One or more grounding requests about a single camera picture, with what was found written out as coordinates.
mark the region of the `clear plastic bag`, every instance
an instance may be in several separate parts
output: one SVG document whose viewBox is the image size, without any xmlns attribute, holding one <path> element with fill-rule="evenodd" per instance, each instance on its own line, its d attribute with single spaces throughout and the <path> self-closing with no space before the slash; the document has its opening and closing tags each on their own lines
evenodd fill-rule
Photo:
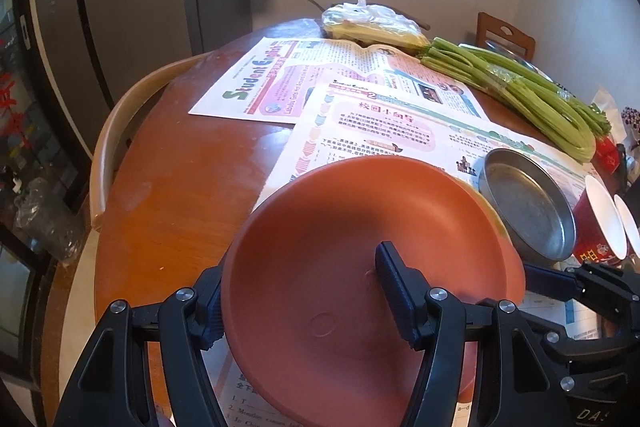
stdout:
<svg viewBox="0 0 640 427">
<path fill-rule="evenodd" d="M 386 6 L 367 5 L 367 0 L 329 8 L 322 14 L 322 26 L 332 39 L 391 44 L 406 50 L 419 50 L 429 44 L 414 21 Z"/>
<path fill-rule="evenodd" d="M 70 263 L 82 250 L 84 224 L 43 178 L 32 180 L 15 200 L 15 224 L 42 244 L 53 257 Z"/>
</svg>

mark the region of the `plastic bowl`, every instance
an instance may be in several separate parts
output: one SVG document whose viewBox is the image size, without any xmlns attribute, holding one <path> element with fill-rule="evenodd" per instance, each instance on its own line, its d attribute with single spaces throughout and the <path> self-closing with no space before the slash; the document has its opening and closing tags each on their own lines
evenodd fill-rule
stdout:
<svg viewBox="0 0 640 427">
<path fill-rule="evenodd" d="M 364 156 L 301 176 L 254 211 L 228 250 L 222 306 L 236 362 L 305 427 L 399 425 L 422 353 L 399 336 L 375 248 L 393 241 L 407 266 L 463 301 L 519 303 L 522 263 L 493 220 L 417 160 Z M 461 390 L 475 363 L 465 357 Z"/>
</svg>

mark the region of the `red paper cup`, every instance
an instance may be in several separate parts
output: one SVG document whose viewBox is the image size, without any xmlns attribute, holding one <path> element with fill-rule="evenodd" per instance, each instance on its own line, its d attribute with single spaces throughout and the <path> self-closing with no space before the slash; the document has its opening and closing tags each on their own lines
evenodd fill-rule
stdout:
<svg viewBox="0 0 640 427">
<path fill-rule="evenodd" d="M 613 196 L 613 200 L 616 202 L 622 225 L 625 227 L 626 240 L 628 242 L 627 252 L 629 255 L 635 253 L 640 256 L 640 232 L 638 232 L 638 225 L 636 225 L 634 216 L 631 215 L 631 211 L 619 195 Z"/>
<path fill-rule="evenodd" d="M 580 262 L 617 264 L 626 257 L 622 219 L 607 189 L 593 176 L 574 208 L 574 256 Z"/>
</svg>

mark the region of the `metal bolt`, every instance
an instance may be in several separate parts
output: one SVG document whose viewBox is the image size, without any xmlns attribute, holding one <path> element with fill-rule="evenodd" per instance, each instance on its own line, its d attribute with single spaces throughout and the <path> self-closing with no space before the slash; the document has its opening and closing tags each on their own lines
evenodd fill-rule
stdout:
<svg viewBox="0 0 640 427">
<path fill-rule="evenodd" d="M 109 309 L 111 310 L 111 313 L 120 313 L 124 311 L 126 307 L 127 303 L 125 301 L 113 301 L 111 306 L 109 306 Z"/>
<path fill-rule="evenodd" d="M 571 391 L 574 388 L 575 380 L 571 377 L 564 377 L 560 380 L 560 387 L 563 391 Z"/>
<path fill-rule="evenodd" d="M 188 301 L 193 297 L 193 290 L 191 288 L 180 288 L 176 293 L 175 297 L 178 301 Z"/>
<path fill-rule="evenodd" d="M 516 311 L 516 305 L 511 301 L 506 301 L 506 300 L 500 301 L 498 306 L 505 313 L 513 313 L 514 311 Z"/>
<path fill-rule="evenodd" d="M 429 296 L 436 301 L 444 301 L 444 299 L 446 299 L 449 294 L 443 288 L 431 288 L 429 290 Z"/>
</svg>

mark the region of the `silver dish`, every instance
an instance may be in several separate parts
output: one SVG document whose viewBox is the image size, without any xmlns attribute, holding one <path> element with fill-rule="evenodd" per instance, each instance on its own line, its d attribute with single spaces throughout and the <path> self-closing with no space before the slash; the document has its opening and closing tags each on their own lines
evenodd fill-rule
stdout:
<svg viewBox="0 0 640 427">
<path fill-rule="evenodd" d="M 571 256 L 575 222 L 569 203 L 556 182 L 525 155 L 492 150 L 484 160 L 479 189 L 523 261 L 551 266 Z"/>
</svg>

